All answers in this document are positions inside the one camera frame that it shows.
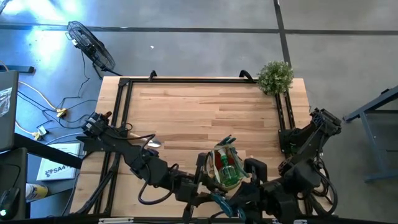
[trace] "green bottle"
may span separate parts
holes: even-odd
[[[227,187],[238,183],[239,175],[236,172],[235,166],[228,165],[228,157],[224,150],[219,150],[218,152],[221,156],[221,163],[223,164],[223,167],[218,171],[221,183]]]

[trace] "gray metal frame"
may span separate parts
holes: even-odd
[[[373,180],[382,180],[382,179],[390,179],[394,177],[398,177],[398,170],[389,170],[387,167],[387,150],[381,149],[376,142],[376,135],[373,133],[371,126],[369,125],[368,114],[377,114],[377,113],[398,113],[398,110],[377,110],[381,106],[391,102],[398,98],[398,86],[393,89],[386,90],[381,93],[380,96],[360,107],[356,111],[350,113],[347,116],[343,117],[343,120],[346,123],[351,122],[355,118],[361,118],[363,127],[365,129],[365,133],[371,143],[371,148],[373,154],[376,158],[376,164],[379,168],[379,172],[377,174],[367,175],[364,178],[365,182],[370,182]]]

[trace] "plastic container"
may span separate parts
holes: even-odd
[[[38,200],[45,198],[49,189],[39,184],[26,184],[25,197],[27,200]]]

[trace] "clear plastic bag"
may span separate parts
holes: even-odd
[[[11,88],[0,91],[0,117],[8,113],[10,109]]]

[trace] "black metal frame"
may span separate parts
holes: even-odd
[[[122,113],[122,118],[121,118],[121,126],[119,127],[120,130],[125,130],[126,124],[127,124],[127,116],[129,112],[129,106],[130,106],[130,100],[131,100],[131,95],[132,95],[132,87],[134,83],[246,83],[246,84],[255,84],[257,83],[257,79],[253,79],[252,76],[245,70],[241,70],[239,73],[239,78],[155,78],[158,77],[156,71],[152,71],[149,75],[149,77],[137,77],[137,78],[123,78],[121,77],[119,79],[118,83],[118,92],[116,93],[116,99],[115,99],[115,104],[114,104],[114,109],[113,109],[113,115],[112,115],[112,120],[111,120],[111,125],[116,126],[116,121],[118,118],[118,113],[119,109],[121,107],[121,98],[122,98],[122,92],[123,88],[127,86],[127,93],[126,93],[126,99],[124,101],[124,108],[123,108],[123,113]],[[279,119],[279,124],[281,129],[285,129],[285,121],[284,121],[284,113],[282,109],[282,103],[280,100],[280,95],[277,94],[275,95],[275,100],[276,100],[276,106],[277,106],[277,111],[278,111],[278,119]],[[287,103],[287,109],[288,111],[292,111],[291,109],[291,104]],[[104,161],[103,161],[103,166],[101,170],[101,176],[100,176],[100,183],[104,181],[104,177],[108,172],[108,166],[109,166],[109,159],[111,157],[110,152],[105,152],[104,156]],[[105,215],[111,215],[112,211],[112,206],[113,206],[113,198],[114,198],[114,191],[115,191],[115,186],[116,186],[116,180],[118,178],[118,167],[120,163],[120,154],[116,154],[115,158],[116,164],[117,164],[117,169],[114,170],[114,174],[111,178],[111,185],[109,186],[109,194],[108,194],[108,199],[106,202],[104,214]],[[94,214],[99,214],[100,213],[100,206],[102,202],[102,193],[99,197],[99,199],[96,201],[95,206],[94,206]],[[168,220],[173,220],[173,221],[180,221],[180,218],[171,218]]]

